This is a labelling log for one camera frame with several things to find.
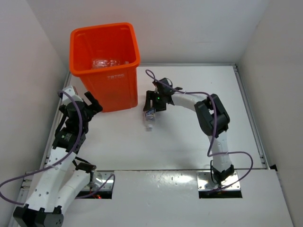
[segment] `orange plastic basket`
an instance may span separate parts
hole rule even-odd
[[[104,63],[98,68],[97,63]],[[70,71],[80,77],[104,112],[138,105],[140,54],[129,23],[78,28],[71,33]]]

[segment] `small bottle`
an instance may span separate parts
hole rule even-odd
[[[156,110],[151,108],[148,111],[144,112],[144,125],[146,131],[152,131],[152,128],[155,124]]]

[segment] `white tabletop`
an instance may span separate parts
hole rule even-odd
[[[239,176],[246,170],[239,170]],[[115,171],[111,200],[75,200],[63,226],[292,227],[274,170],[252,170],[242,198],[199,199],[195,171]]]
[[[168,105],[166,111],[157,114],[152,132],[145,131],[145,93],[154,89],[152,80],[144,72],[146,69],[151,69],[158,79],[170,78],[175,87],[186,91],[216,93],[231,119],[229,150],[247,151],[254,159],[254,168],[262,168],[232,66],[138,67],[138,106],[94,116],[79,157],[92,162],[99,170],[209,168],[211,159],[206,156],[209,141],[200,129],[196,113]],[[79,78],[71,76],[70,84],[84,97],[86,89]],[[231,159],[235,168],[250,166],[246,155],[231,155]]]

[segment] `cable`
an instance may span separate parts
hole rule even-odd
[[[78,167],[78,165],[77,165],[75,159],[72,161],[72,163],[74,164],[74,166],[75,166],[76,168]]]
[[[81,112],[80,112],[80,110],[79,110],[79,108],[77,106],[77,103],[75,102],[75,100],[69,94],[67,94],[65,91],[59,91],[59,94],[64,94],[64,95],[66,95],[70,99],[70,101],[73,103],[73,105],[74,105],[74,107],[75,107],[75,109],[77,111],[77,114],[78,114],[78,118],[79,118],[79,133],[78,133],[77,139],[75,141],[75,144],[72,146],[71,150],[67,153],[66,156],[64,156],[63,158],[61,158],[59,161],[55,162],[52,166],[48,166],[48,167],[45,167],[45,168],[33,171],[33,172],[29,173],[29,174],[24,174],[24,175],[21,175],[21,176],[17,176],[17,177],[8,179],[8,180],[6,180],[6,181],[4,181],[4,182],[2,182],[0,184],[0,188],[3,185],[5,185],[5,184],[7,184],[9,182],[12,182],[12,181],[15,181],[15,180],[18,180],[18,179],[22,179],[22,178],[27,177],[27,176],[32,176],[34,174],[38,174],[38,173],[41,173],[43,171],[49,170],[50,168],[53,168],[53,166],[56,166],[59,163],[63,162],[76,149],[76,147],[77,147],[77,145],[78,145],[78,143],[80,141],[81,135],[82,135],[82,127],[83,127],[83,125],[82,125]],[[7,201],[7,202],[10,202],[10,203],[13,203],[13,204],[16,204],[16,205],[21,205],[21,206],[24,205],[21,202],[16,202],[16,201],[13,201],[13,200],[10,200],[10,199],[6,198],[1,192],[0,192],[0,197],[2,199],[4,199],[5,201]]]
[[[75,157],[75,159],[78,160],[78,161],[81,161],[81,162],[85,162],[85,163],[87,163],[87,164],[90,164],[90,162],[86,161],[86,160],[83,159],[83,158]]]
[[[171,86],[169,86],[169,85],[167,85],[167,84],[159,81],[158,79],[156,79],[156,76],[153,73],[153,71],[151,71],[151,70],[145,70],[145,73],[147,74],[147,76],[149,76],[150,78],[152,78],[154,81],[156,81],[156,82],[158,82],[158,83],[160,83],[160,84],[162,84],[162,85],[170,88],[174,92],[178,92],[178,93],[181,93],[181,94],[185,94],[186,93],[188,95],[203,94],[203,95],[206,95],[210,99],[210,101],[212,103],[212,106],[213,106],[213,109],[214,109],[214,130],[213,130],[212,139],[210,141],[210,145],[209,145],[209,148],[208,148],[208,151],[207,151],[207,156],[208,157],[213,157],[213,156],[216,156],[216,155],[226,155],[225,152],[220,152],[220,153],[216,153],[216,154],[210,154],[211,150],[212,150],[212,147],[214,145],[214,139],[215,139],[215,136],[216,136],[216,133],[217,133],[217,110],[216,110],[216,107],[215,107],[215,104],[214,104],[214,99],[210,96],[210,94],[207,93],[207,92],[203,92],[203,91],[199,91],[199,92],[184,92],[184,91],[181,91],[181,90],[177,90],[177,89],[174,89],[173,87],[171,87]],[[228,154],[246,154],[246,155],[249,156],[249,158],[251,160],[251,165],[250,165],[249,170],[247,171],[246,174],[244,174],[241,178],[239,178],[236,182],[234,182],[234,183],[237,183],[238,181],[244,179],[251,172],[252,167],[254,165],[254,161],[253,161],[252,156],[249,153],[245,152],[245,151],[228,152]],[[232,183],[230,185],[227,185],[227,186],[224,186],[222,188],[218,187],[217,189],[214,189],[214,190],[210,191],[209,193],[216,192],[218,190],[222,190],[222,189],[228,188],[228,187],[232,186],[234,183]]]
[[[82,196],[76,197],[76,199],[85,199],[85,198],[87,198],[87,197],[90,197],[90,196],[93,196],[93,195],[97,194],[97,193],[99,192],[99,190],[108,182],[108,180],[109,180],[111,177],[114,178],[113,186],[112,186],[112,190],[113,190],[113,189],[114,189],[114,185],[115,185],[115,180],[116,180],[115,174],[111,174],[111,175],[106,179],[106,181],[105,181],[103,184],[101,184],[101,186],[98,187],[94,192],[92,192],[92,193],[90,193],[90,194],[88,194],[88,195],[82,195]]]
[[[210,160],[210,177],[211,177],[211,179],[212,179],[212,182],[213,182],[214,184],[216,184],[216,183],[214,182],[214,178],[213,178],[213,160]]]

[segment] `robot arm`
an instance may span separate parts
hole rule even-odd
[[[85,96],[92,103],[87,105],[77,94],[73,86],[64,89],[76,102],[82,117],[82,134],[76,149],[61,163],[54,163],[64,158],[74,146],[79,134],[79,117],[73,103],[66,95],[62,95],[62,105],[59,110],[63,117],[55,132],[53,148],[46,166],[52,166],[42,173],[42,176],[32,195],[24,207],[16,207],[13,217],[21,227],[60,227],[64,213],[83,187],[92,182],[96,166],[80,163],[72,177],[60,189],[63,178],[79,152],[88,132],[88,123],[92,117],[102,111],[102,107],[90,92]]]
[[[169,85],[166,78],[160,81]],[[155,91],[146,92],[144,111],[149,111],[151,108],[154,108],[156,112],[165,111],[166,104],[179,105],[195,111],[202,131],[208,136],[209,141],[213,139],[214,116],[210,113],[213,107],[208,97],[175,93],[169,87],[156,81],[154,85],[156,87]],[[226,133],[230,118],[219,97],[215,94],[211,96],[217,110],[217,130],[210,157],[213,157],[214,180],[221,185],[222,181],[234,173],[234,167],[228,155]]]

